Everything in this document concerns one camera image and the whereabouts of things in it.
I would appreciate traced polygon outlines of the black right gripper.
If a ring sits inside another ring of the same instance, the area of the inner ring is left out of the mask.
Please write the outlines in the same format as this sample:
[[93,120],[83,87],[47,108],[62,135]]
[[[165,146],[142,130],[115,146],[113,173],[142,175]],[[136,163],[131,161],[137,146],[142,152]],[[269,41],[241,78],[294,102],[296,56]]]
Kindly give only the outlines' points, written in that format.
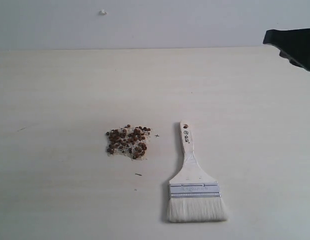
[[265,32],[263,44],[277,48],[280,57],[310,72],[310,28],[269,29]]

